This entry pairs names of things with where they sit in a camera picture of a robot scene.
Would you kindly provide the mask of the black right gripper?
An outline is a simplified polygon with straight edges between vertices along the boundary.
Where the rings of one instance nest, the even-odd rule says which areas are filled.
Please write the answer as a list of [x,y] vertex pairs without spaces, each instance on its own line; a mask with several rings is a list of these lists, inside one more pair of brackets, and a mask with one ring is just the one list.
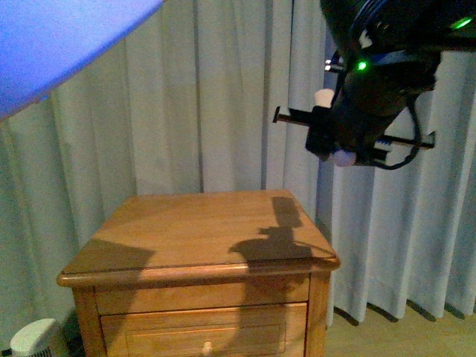
[[326,69],[338,74],[336,88],[315,94],[311,111],[277,107],[274,121],[306,126],[306,149],[338,167],[386,167],[391,144],[408,146],[397,165],[432,149],[436,134],[423,135],[417,98],[436,85],[440,53],[397,51],[361,59],[344,67],[335,55]]

